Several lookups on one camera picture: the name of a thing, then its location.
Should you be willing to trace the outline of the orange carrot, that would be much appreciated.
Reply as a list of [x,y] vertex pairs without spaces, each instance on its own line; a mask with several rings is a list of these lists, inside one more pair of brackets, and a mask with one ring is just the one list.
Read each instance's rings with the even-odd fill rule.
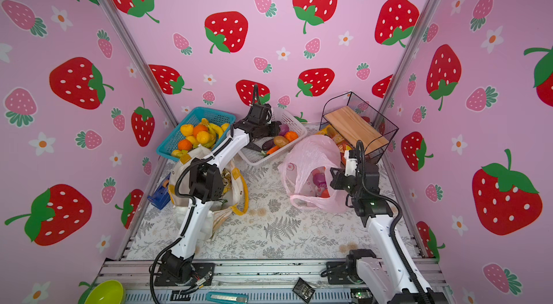
[[280,150],[280,147],[274,146],[274,147],[270,148],[270,150],[268,150],[268,151],[266,152],[266,154],[267,154],[267,155],[271,155],[271,154],[274,154],[275,152],[277,152],[277,151],[279,151],[279,150]]

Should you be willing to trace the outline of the brown potato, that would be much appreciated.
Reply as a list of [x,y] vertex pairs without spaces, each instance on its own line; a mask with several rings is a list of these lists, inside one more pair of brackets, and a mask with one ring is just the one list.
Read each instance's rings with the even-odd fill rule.
[[286,138],[283,136],[275,136],[273,140],[274,140],[275,146],[278,146],[280,148],[286,147],[286,145],[289,144],[288,140],[286,140]]

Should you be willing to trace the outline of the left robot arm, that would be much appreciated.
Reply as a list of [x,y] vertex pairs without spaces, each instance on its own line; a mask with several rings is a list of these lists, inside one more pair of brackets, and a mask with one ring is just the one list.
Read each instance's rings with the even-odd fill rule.
[[201,229],[213,203],[223,195],[224,168],[253,140],[276,136],[278,133],[279,123],[272,121],[271,106],[253,102],[248,115],[229,128],[220,146],[202,159],[193,159],[180,174],[174,191],[178,197],[190,200],[188,211],[178,238],[154,259],[149,278],[151,289],[154,289],[154,280],[158,275],[168,275],[177,284],[186,285],[190,282],[194,272],[192,261]]

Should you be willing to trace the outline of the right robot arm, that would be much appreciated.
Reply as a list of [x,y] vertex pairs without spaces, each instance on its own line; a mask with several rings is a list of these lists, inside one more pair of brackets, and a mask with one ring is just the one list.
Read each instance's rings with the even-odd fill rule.
[[343,265],[321,275],[331,279],[342,273],[353,283],[365,284],[373,303],[447,303],[445,294],[431,288],[398,235],[403,212],[396,201],[380,194],[378,166],[365,162],[362,145],[346,151],[344,158],[343,169],[331,169],[331,187],[347,193],[346,206],[354,209],[379,253],[356,249]]

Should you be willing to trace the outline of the pink plastic grocery bag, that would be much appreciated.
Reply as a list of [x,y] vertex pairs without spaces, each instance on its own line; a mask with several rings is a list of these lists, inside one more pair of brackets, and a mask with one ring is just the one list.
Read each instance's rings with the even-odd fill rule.
[[[299,210],[322,210],[327,213],[345,213],[346,192],[331,187],[331,168],[341,168],[341,154],[333,140],[323,135],[312,135],[296,144],[278,170],[292,206]],[[324,173],[327,188],[317,188],[313,176]],[[327,189],[329,198],[318,197]]]

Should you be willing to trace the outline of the red tomato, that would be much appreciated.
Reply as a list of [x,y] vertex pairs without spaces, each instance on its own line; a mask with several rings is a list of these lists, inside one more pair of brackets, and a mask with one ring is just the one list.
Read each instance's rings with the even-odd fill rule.
[[329,191],[327,189],[321,191],[319,193],[318,197],[320,197],[320,198],[329,198],[330,197]]

